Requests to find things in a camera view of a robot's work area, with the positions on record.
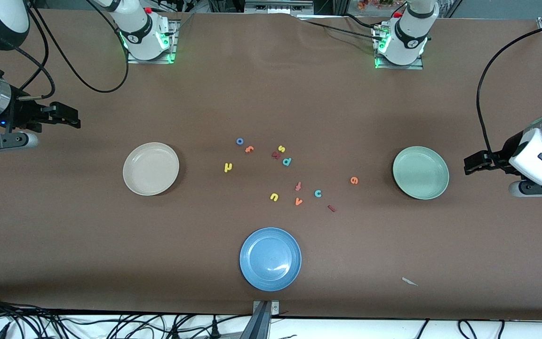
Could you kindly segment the green plate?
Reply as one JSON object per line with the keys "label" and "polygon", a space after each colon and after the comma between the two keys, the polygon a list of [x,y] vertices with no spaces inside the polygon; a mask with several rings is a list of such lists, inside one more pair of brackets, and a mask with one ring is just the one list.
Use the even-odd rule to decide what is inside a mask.
{"label": "green plate", "polygon": [[400,151],[393,161],[393,179],[400,190],[418,200],[442,195],[450,181],[449,168],[439,153],[424,146]]}

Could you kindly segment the beige brown plate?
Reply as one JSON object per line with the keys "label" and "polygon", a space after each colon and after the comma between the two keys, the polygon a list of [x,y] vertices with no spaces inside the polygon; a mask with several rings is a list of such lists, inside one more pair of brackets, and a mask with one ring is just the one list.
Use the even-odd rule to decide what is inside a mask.
{"label": "beige brown plate", "polygon": [[154,196],[169,189],[179,175],[179,157],[168,145],[151,142],[129,153],[122,168],[123,182],[141,196]]}

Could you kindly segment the brown table cover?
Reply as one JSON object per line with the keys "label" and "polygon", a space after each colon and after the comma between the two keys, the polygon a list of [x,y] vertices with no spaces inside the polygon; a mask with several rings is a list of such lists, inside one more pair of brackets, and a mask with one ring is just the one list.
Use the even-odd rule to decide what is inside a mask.
{"label": "brown table cover", "polygon": [[[484,149],[483,68],[535,27],[439,20],[424,68],[409,71],[375,69],[361,37],[289,15],[200,14],[179,32],[174,64],[131,65],[111,94],[82,85],[51,48],[53,100],[82,126],[45,125],[36,148],[0,153],[0,300],[246,314],[275,299],[288,316],[542,319],[542,198],[512,197],[501,171],[464,174]],[[179,175],[141,196],[122,168],[151,142],[175,151]],[[394,182],[411,146],[445,160],[439,197]],[[243,242],[265,227],[286,230],[303,256],[276,292],[239,268]]]}

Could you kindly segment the orange flowers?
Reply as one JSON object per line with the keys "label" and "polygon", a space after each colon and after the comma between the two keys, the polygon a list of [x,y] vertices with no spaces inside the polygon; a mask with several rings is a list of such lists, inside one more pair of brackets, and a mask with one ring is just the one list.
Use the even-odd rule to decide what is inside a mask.
{"label": "orange flowers", "polygon": [[394,6],[395,2],[399,0],[357,0],[357,9],[359,11],[365,11],[368,8],[385,9]]}

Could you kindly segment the blue plate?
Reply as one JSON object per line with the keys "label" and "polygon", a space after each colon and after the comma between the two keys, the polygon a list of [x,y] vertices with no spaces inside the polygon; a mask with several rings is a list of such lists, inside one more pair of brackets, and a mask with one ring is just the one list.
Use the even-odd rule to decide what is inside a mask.
{"label": "blue plate", "polygon": [[286,230],[265,227],[250,234],[239,251],[239,268],[254,288],[276,292],[298,277],[303,263],[300,246]]}

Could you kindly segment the white power strip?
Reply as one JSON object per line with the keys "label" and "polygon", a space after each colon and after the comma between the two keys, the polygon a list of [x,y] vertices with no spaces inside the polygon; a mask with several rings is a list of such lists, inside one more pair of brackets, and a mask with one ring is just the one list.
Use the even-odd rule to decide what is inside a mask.
{"label": "white power strip", "polygon": [[313,0],[245,0],[244,13],[314,15]]}

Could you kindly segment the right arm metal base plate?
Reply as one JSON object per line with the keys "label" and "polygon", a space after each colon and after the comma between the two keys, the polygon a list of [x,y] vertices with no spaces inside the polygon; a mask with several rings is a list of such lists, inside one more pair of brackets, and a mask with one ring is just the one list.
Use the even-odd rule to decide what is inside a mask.
{"label": "right arm metal base plate", "polygon": [[147,15],[146,25],[136,32],[120,34],[130,64],[173,64],[178,48],[181,21]]}

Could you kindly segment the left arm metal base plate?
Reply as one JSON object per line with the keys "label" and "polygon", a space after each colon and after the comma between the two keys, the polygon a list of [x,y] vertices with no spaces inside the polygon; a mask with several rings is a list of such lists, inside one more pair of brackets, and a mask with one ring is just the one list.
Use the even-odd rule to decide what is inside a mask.
{"label": "left arm metal base plate", "polygon": [[374,41],[375,67],[386,69],[422,70],[422,53],[427,43],[425,37],[421,41],[401,41],[393,36],[388,25],[375,25],[371,29]]}

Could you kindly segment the silver metal bracket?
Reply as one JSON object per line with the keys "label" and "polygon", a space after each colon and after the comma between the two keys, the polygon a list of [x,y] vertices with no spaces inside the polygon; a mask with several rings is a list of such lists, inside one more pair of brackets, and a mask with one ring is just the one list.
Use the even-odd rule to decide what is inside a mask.
{"label": "silver metal bracket", "polygon": [[268,302],[271,305],[271,315],[279,315],[279,300],[255,300],[253,302],[252,313],[256,311],[258,305],[263,302]]}

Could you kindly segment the grey mount post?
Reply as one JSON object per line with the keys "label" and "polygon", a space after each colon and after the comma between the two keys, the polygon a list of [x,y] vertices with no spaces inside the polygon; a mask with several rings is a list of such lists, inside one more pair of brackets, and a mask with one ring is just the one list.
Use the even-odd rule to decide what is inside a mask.
{"label": "grey mount post", "polygon": [[272,301],[255,301],[253,314],[239,339],[269,339]]}

